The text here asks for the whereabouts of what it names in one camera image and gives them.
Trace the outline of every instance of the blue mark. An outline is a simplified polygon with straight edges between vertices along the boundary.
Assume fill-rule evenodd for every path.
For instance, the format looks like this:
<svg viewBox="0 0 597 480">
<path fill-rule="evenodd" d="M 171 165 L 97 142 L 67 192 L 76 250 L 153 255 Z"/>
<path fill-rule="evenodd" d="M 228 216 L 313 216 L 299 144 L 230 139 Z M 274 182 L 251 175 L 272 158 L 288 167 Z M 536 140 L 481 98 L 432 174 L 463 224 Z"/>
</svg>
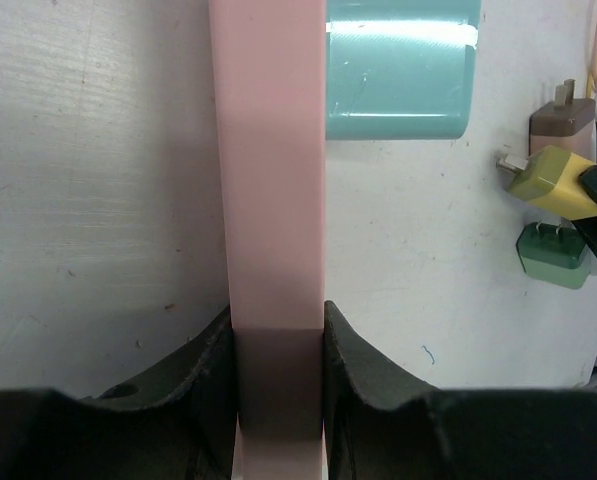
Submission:
<svg viewBox="0 0 597 480">
<path fill-rule="evenodd" d="M 427 354 L 428 354 L 428 355 L 429 355 L 429 357 L 431 358 L 431 364 L 432 364 L 432 365 L 435 365 L 435 364 L 436 364 L 436 359 L 434 358 L 434 354 L 433 354 L 433 353 L 431 353 L 431 352 L 429 351 L 429 349 L 428 349 L 428 348 L 427 348 L 425 345 L 423 345 L 423 346 L 422 346 L 422 349 L 423 349 L 425 352 L 427 352 Z"/>
</svg>

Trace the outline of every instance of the teal container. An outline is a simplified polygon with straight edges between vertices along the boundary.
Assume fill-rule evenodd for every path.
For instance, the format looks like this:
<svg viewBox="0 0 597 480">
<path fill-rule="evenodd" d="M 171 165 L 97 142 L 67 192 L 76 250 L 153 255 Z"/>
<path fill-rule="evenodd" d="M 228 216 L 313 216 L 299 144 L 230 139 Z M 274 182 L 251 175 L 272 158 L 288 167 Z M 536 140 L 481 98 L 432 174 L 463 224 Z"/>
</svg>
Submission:
<svg viewBox="0 0 597 480">
<path fill-rule="evenodd" d="M 480 0 L 329 0 L 327 138 L 459 138 Z"/>
</svg>

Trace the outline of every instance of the light blue cup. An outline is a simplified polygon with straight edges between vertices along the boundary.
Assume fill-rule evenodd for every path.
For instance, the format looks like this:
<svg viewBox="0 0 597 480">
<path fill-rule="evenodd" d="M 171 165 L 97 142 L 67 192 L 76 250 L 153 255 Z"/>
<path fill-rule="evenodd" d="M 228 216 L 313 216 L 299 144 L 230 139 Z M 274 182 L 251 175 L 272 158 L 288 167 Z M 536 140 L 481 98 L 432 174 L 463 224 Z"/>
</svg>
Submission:
<svg viewBox="0 0 597 480">
<path fill-rule="evenodd" d="M 329 0 L 327 138 L 459 138 L 480 0 Z"/>
</svg>

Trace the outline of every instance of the metal prong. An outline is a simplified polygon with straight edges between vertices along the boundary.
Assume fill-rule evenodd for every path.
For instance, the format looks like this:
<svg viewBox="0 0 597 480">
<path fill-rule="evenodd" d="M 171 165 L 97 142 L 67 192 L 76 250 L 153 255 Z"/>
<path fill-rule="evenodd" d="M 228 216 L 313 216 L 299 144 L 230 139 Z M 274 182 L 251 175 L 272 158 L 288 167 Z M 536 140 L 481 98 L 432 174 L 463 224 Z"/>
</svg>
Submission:
<svg viewBox="0 0 597 480">
<path fill-rule="evenodd" d="M 558 85 L 556 87 L 556 98 L 554 100 L 556 107 L 564 107 L 567 105 L 567 85 Z"/>
<path fill-rule="evenodd" d="M 527 165 L 529 165 L 529 160 L 518 157 L 517 155 L 501 153 L 496 157 L 496 167 L 511 172 L 514 175 L 524 172 L 527 169 Z"/>
<path fill-rule="evenodd" d="M 567 87 L 567 99 L 565 100 L 565 103 L 567 105 L 573 105 L 574 95 L 576 93 L 576 80 L 573 78 L 565 80 L 565 87 Z"/>
</svg>

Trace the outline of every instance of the white table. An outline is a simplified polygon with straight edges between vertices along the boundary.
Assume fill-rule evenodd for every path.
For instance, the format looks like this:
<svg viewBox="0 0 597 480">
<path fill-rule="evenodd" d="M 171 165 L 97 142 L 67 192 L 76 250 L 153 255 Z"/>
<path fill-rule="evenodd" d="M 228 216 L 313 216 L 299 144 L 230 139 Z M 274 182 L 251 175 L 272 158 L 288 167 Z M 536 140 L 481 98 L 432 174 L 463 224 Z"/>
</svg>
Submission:
<svg viewBox="0 0 597 480">
<path fill-rule="evenodd" d="M 516 238 L 548 217 L 492 166 L 583 79 L 590 15 L 485 0 L 463 139 L 329 147 L 327 296 L 438 386 L 590 374 L 597 278 L 523 274 Z M 0 388 L 95 395 L 227 304 L 214 122 L 205 1 L 0 0 Z"/>
</svg>

